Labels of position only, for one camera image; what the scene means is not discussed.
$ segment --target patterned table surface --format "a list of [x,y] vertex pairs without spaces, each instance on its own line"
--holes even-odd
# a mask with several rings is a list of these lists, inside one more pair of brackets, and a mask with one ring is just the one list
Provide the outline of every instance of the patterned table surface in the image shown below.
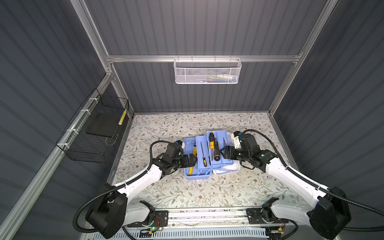
[[[228,132],[255,129],[267,135],[284,159],[286,155],[267,113],[149,114],[135,115],[113,184],[142,170],[149,162],[149,146],[157,140],[174,142],[205,135],[206,131]],[[271,145],[258,134],[261,149]],[[153,155],[164,152],[167,144],[153,146]],[[204,180],[187,180],[182,169],[151,184],[132,200],[145,200],[156,208],[238,207],[261,205],[271,197],[305,204],[297,193],[259,169],[241,168],[238,173],[213,175]]]

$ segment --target metal mesh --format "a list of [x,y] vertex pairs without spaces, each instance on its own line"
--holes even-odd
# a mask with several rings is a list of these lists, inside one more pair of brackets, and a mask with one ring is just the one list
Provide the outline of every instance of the metal mesh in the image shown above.
[[[135,239],[143,238],[140,236],[140,229],[127,229],[128,233]],[[150,237],[143,239],[244,239],[244,238],[267,238],[265,228],[259,227],[211,227],[211,228],[173,228],[164,229],[162,231],[154,232]],[[93,240],[105,239],[100,233],[95,233]],[[110,239],[114,240],[129,240],[128,236],[119,230]]]
[[99,95],[87,111],[82,113],[78,124],[70,130],[65,143],[56,143],[65,154],[76,161],[108,163],[113,161],[119,149],[122,136],[127,126],[126,116],[122,125],[117,125],[113,137],[102,137],[87,134],[86,131],[97,114],[115,115],[121,117],[128,108],[128,99]]
[[177,84],[236,84],[241,70],[240,59],[230,61],[180,61],[175,59]]

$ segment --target black cable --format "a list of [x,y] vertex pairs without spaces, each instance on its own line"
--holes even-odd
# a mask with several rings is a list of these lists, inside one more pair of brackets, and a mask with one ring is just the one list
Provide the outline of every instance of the black cable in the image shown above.
[[171,142],[168,142],[168,141],[164,141],[164,140],[158,140],[158,141],[154,141],[150,146],[149,146],[149,159],[150,159],[150,162],[149,162],[149,165],[147,167],[147,170],[149,170],[149,168],[151,167],[152,165],[152,146],[155,145],[156,143],[159,143],[159,142],[165,142],[165,143],[168,143],[170,144]]
[[[340,199],[342,201],[345,201],[345,202],[347,202],[349,204],[355,205],[357,207],[361,207],[361,208],[366,209],[368,211],[371,211],[371,212],[374,212],[374,213],[379,214],[381,216],[384,216],[384,211],[381,211],[379,209],[376,209],[374,207],[370,207],[368,205],[365,205],[365,204],[362,204],[362,203],[359,203],[359,202],[355,202],[353,200],[347,199],[347,198],[339,196],[339,195],[337,195],[337,194],[335,194],[333,192],[330,192],[327,189],[319,187],[319,185],[317,185],[316,183],[314,183],[314,182],[306,179],[305,177],[301,176],[300,174],[295,172],[290,166],[288,166],[287,163],[285,163],[285,161],[283,160],[283,158],[282,158],[281,154],[279,153],[279,151],[277,151],[277,148],[275,147],[273,142],[267,136],[265,136],[263,133],[261,133],[259,131],[253,130],[253,129],[247,129],[247,130],[245,130],[243,132],[243,134],[245,134],[246,132],[256,132],[256,133],[260,134],[261,136],[263,136],[266,140],[268,140],[268,142],[272,145],[273,149],[276,151],[277,156],[279,156],[279,159],[280,159],[282,165],[285,167],[285,169],[290,171],[293,175],[295,175],[296,177],[300,178],[304,182],[308,183],[309,185],[313,186],[316,189],[319,189],[322,192],[325,192],[326,194],[329,194],[329,195],[331,195],[331,196],[333,196],[335,198],[338,198],[338,199]],[[356,231],[356,232],[379,232],[379,231],[384,231],[384,226],[377,226],[377,227],[344,227],[343,230]]]
[[292,220],[289,220],[287,219],[288,221],[290,221],[291,223],[293,223],[295,225],[295,228],[292,232],[288,233],[287,235],[281,237],[281,238],[278,238],[277,240],[284,240],[284,239],[287,239],[289,238],[290,236],[292,236],[298,229],[299,229],[299,226],[297,225],[297,223],[295,221],[292,221]]
[[92,233],[92,232],[97,232],[97,230],[95,228],[83,228],[81,226],[79,226],[79,224],[77,223],[77,220],[81,214],[81,212],[92,202],[94,201],[95,199],[97,199],[98,197],[101,197],[101,196],[104,196],[106,194],[109,194],[111,192],[114,192],[116,190],[119,190],[123,187],[125,187],[126,185],[123,184],[123,185],[120,185],[118,187],[114,187],[114,188],[111,188],[109,189],[108,191],[105,191],[105,192],[102,192],[100,193],[99,195],[97,195],[96,197],[94,197],[93,199],[89,200],[88,202],[86,202],[83,206],[81,206],[79,208],[79,210],[77,210],[77,212],[75,213],[74,217],[73,217],[73,221],[72,221],[72,225],[73,225],[73,228],[78,231],[78,232],[83,232],[83,233]]
[[135,177],[134,179],[128,181],[127,183],[124,183],[120,186],[117,186],[117,187],[114,187],[114,188],[111,188],[105,192],[102,192],[100,194],[98,194],[97,196],[95,196],[94,198],[92,198],[91,200],[89,200],[88,202],[86,202],[84,205],[82,205],[78,210],[77,212],[75,213],[74,217],[73,217],[73,221],[72,221],[72,225],[73,225],[73,228],[78,231],[78,232],[82,232],[82,233],[93,233],[93,232],[97,232],[97,230],[95,228],[83,228],[81,226],[79,226],[79,224],[77,223],[78,219],[79,219],[79,216],[81,214],[81,212],[89,205],[91,204],[91,202],[95,201],[97,198],[99,197],[102,197],[106,194],[109,194],[109,193],[112,193],[116,190],[119,190],[125,186],[128,186],[130,184],[132,184],[133,182],[135,182],[136,180],[138,180],[139,178],[141,178],[142,176],[144,176],[148,170],[151,168],[152,166],[152,146],[158,142],[165,142],[165,143],[168,143],[170,144],[170,142],[168,141],[163,141],[163,140],[159,140],[159,141],[155,141],[153,142],[150,147],[149,147],[149,156],[150,156],[150,160],[149,160],[149,164],[148,164],[148,167],[147,167],[147,171],[144,171],[142,172],[140,175],[138,175],[137,177]]
[[125,226],[122,227],[122,230],[125,232],[125,234],[129,237],[130,240],[136,240],[136,239],[134,239],[134,238],[128,233],[128,231],[125,229]]

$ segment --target gray wall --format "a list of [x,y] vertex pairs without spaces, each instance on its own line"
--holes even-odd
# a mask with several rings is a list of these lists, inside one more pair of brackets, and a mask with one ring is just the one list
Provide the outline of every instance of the gray wall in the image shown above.
[[[69,1],[0,1],[0,222],[104,75]],[[108,171],[64,159],[15,239],[75,239],[66,214]]]
[[176,84],[173,63],[114,63],[135,112],[268,110],[292,63],[243,63],[238,84]]
[[[298,54],[324,2],[86,1],[110,55]],[[243,63],[221,86],[177,85],[170,63],[115,66],[135,112],[173,112],[268,110],[291,64]]]
[[110,55],[297,54],[324,0],[86,0]]
[[[302,173],[384,209],[384,1],[340,0],[275,114]],[[384,218],[351,206],[348,226]],[[382,233],[341,233],[368,239]]]

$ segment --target white wire basket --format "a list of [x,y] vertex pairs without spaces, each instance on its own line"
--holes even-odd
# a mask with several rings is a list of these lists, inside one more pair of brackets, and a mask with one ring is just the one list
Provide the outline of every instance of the white wire basket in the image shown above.
[[239,80],[239,58],[175,58],[177,84],[236,84]]

